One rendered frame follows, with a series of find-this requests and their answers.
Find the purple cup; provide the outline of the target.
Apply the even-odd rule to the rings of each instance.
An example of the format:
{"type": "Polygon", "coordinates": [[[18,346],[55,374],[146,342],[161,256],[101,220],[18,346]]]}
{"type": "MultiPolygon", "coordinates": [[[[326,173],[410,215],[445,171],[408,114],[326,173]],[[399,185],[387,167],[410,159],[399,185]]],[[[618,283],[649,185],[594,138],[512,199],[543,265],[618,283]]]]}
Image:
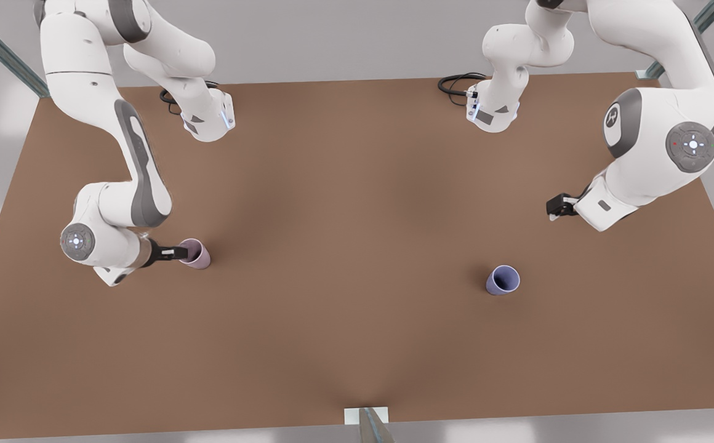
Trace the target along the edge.
{"type": "Polygon", "coordinates": [[[509,265],[500,265],[492,270],[484,286],[492,295],[506,295],[514,292],[520,281],[517,269],[509,265]]]}

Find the pink cup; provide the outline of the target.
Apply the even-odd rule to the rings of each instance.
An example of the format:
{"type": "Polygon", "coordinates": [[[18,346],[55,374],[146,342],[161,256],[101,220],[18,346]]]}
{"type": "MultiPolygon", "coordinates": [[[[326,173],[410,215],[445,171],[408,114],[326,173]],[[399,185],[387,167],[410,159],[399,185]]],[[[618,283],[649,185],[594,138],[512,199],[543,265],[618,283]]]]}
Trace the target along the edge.
{"type": "Polygon", "coordinates": [[[210,266],[210,253],[199,239],[185,239],[178,247],[187,250],[187,257],[179,259],[185,266],[194,269],[206,269],[210,266]]]}

